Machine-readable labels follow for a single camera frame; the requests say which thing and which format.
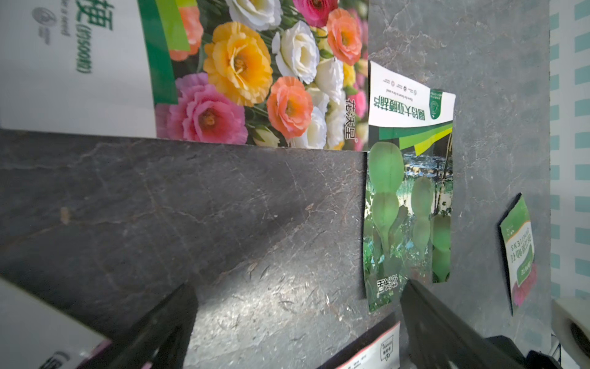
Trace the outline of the green pink flower seed packet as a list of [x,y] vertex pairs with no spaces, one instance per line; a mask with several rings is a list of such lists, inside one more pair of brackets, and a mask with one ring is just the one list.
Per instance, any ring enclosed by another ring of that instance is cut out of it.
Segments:
[[529,209],[522,193],[499,223],[511,312],[522,307],[538,280],[536,248]]

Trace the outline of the green gourd seed packet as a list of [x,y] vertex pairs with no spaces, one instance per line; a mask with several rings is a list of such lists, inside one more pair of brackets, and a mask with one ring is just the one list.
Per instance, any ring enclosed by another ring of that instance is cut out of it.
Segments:
[[456,96],[370,63],[363,270],[370,311],[451,274]]

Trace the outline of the multicolour ranunculus seed packet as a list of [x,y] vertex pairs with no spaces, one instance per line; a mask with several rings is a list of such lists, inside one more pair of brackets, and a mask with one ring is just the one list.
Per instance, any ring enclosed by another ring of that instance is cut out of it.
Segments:
[[3,129],[361,151],[366,1],[4,1]]

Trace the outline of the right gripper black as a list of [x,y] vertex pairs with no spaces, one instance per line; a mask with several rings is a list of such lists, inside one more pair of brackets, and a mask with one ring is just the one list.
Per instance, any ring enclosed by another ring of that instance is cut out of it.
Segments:
[[524,368],[562,369],[561,364],[552,356],[538,351],[530,351],[527,355],[524,355],[517,348],[516,344],[506,336],[493,336],[486,338],[486,341],[508,355],[518,364],[521,364]]

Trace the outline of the pink mixed flower seed packet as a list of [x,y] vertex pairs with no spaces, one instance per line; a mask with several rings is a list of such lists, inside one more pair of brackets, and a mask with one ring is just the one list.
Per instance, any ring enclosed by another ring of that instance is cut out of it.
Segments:
[[386,316],[320,368],[400,368],[400,326],[394,313]]

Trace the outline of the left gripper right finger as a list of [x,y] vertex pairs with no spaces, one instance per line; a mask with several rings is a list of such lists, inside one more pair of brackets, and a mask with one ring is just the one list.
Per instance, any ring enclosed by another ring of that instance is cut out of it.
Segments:
[[523,368],[455,315],[431,291],[407,281],[400,299],[417,368]]

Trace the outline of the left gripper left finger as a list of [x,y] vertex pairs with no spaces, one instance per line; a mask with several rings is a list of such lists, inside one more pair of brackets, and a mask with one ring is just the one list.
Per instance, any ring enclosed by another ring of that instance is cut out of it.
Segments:
[[181,284],[81,368],[182,368],[198,313],[190,283]]

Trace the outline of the purple flower seed packet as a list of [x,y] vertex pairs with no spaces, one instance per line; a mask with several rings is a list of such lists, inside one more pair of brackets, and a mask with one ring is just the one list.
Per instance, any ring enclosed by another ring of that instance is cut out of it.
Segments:
[[1,280],[1,367],[77,368],[110,340]]

